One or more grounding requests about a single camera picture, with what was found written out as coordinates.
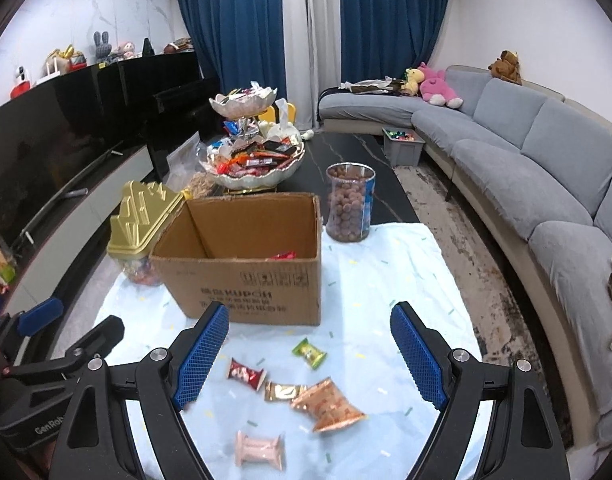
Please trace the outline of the red white candy packet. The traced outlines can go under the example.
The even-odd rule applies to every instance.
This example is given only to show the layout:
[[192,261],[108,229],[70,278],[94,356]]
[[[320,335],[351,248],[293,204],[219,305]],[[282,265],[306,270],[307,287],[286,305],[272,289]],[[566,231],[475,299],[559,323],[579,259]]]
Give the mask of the red white candy packet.
[[256,370],[255,368],[248,367],[233,358],[230,359],[227,370],[227,378],[247,385],[254,391],[258,391],[264,384],[266,375],[266,370],[263,368]]

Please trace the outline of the gold foil candy packet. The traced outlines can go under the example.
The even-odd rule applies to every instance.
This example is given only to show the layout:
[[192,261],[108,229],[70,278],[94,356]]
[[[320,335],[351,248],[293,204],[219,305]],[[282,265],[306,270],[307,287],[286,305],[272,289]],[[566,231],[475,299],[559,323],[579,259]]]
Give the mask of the gold foil candy packet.
[[304,393],[306,385],[285,385],[278,382],[265,382],[264,397],[266,402],[291,402]]

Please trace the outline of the pink yogurt hawthorn packet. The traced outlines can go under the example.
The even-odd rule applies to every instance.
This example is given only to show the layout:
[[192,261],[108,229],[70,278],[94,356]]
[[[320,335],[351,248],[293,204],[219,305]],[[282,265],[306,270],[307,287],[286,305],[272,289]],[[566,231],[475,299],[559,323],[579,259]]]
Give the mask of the pink yogurt hawthorn packet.
[[244,463],[265,463],[278,471],[284,469],[283,436],[268,438],[253,438],[243,431],[236,433],[234,444],[234,460],[236,466],[242,467]]

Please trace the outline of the orange snack packet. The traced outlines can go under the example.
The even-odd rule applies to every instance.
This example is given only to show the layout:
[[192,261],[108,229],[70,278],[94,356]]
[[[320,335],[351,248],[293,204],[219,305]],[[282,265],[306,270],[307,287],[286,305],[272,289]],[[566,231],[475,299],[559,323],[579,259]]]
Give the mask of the orange snack packet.
[[307,388],[290,402],[290,407],[307,413],[314,421],[314,434],[341,430],[367,418],[347,400],[331,378]]

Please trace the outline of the small green candy packet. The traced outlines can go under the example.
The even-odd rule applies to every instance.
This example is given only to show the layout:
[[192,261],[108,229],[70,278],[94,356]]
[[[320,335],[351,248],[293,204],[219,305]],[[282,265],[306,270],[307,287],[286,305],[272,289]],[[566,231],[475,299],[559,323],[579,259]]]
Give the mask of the small green candy packet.
[[327,357],[327,352],[320,350],[307,338],[302,339],[293,349],[294,356],[300,356],[312,370],[316,370]]

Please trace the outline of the gold lid candy container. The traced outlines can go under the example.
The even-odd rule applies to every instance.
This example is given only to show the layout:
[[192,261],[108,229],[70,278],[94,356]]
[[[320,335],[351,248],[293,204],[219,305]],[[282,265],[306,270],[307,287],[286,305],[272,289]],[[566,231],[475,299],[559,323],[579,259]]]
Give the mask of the gold lid candy container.
[[110,218],[106,252],[129,281],[146,286],[161,284],[151,252],[183,202],[184,194],[161,183],[129,181],[123,186],[120,210]]

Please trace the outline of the black television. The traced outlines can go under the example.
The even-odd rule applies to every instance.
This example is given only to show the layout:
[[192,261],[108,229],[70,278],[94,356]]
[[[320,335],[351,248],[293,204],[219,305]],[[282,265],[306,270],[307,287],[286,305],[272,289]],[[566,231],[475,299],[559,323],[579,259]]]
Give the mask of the black television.
[[116,65],[56,77],[0,106],[0,237],[13,244],[68,182],[137,143]]

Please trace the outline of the two tier snack bowl stand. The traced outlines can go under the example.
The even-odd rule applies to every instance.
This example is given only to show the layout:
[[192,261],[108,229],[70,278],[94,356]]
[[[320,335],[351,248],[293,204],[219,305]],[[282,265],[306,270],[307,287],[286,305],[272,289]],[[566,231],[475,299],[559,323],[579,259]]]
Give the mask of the two tier snack bowl stand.
[[296,173],[305,141],[293,125],[295,108],[278,90],[253,81],[210,99],[226,135],[198,148],[198,163],[222,188],[254,192],[275,188]]

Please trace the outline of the grey sectional sofa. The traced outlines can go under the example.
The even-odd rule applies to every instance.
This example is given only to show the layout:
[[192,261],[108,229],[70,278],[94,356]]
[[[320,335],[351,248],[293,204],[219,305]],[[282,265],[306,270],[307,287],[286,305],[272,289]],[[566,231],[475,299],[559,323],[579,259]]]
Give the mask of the grey sectional sofa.
[[417,133],[518,274],[556,361],[577,446],[612,443],[612,124],[559,92],[454,65],[462,103],[323,92],[336,133]]

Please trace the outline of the clear jar of nuts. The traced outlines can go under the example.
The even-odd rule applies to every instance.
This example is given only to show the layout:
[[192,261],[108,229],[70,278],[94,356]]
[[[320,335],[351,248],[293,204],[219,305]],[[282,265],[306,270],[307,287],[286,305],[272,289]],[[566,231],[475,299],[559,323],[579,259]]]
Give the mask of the clear jar of nuts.
[[327,168],[328,235],[342,243],[364,240],[370,231],[376,172],[359,162],[338,162]]

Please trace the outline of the grey storage bin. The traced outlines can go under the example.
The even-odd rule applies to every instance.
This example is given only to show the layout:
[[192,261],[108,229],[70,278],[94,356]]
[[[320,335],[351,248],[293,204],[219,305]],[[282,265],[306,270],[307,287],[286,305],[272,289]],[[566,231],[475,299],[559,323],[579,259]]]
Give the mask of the grey storage bin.
[[425,146],[413,130],[383,128],[384,153],[393,168],[400,166],[417,167]]

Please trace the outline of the pink plush toy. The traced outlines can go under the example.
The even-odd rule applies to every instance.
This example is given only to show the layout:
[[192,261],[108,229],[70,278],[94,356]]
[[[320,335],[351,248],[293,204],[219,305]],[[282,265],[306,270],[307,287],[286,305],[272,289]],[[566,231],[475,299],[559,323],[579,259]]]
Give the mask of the pink plush toy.
[[419,70],[424,75],[420,93],[425,102],[434,106],[446,106],[452,110],[462,107],[463,99],[448,86],[443,70],[432,70],[425,63],[420,64]]

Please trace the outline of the brown teddy bear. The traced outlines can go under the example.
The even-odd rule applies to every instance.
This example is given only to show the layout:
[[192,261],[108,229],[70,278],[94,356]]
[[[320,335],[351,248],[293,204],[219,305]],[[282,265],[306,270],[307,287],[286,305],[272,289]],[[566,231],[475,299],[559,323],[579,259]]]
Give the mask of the brown teddy bear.
[[503,50],[496,61],[488,66],[488,69],[494,78],[512,82],[512,84],[522,84],[519,55],[513,51]]

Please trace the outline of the yellow plush toy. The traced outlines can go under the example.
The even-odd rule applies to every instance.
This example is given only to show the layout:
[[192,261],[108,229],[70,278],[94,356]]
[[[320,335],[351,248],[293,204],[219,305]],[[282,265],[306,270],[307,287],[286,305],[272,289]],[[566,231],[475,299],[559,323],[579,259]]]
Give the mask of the yellow plush toy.
[[419,93],[420,85],[425,80],[425,74],[417,68],[407,68],[405,77],[400,86],[400,92],[406,96],[416,96]]

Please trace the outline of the blue curtains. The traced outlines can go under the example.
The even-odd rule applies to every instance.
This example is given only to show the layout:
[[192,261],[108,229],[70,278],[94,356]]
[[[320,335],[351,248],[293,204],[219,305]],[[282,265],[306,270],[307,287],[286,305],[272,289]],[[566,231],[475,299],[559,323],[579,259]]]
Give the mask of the blue curtains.
[[315,115],[340,82],[398,77],[428,61],[448,0],[178,0],[203,73],[256,81]]

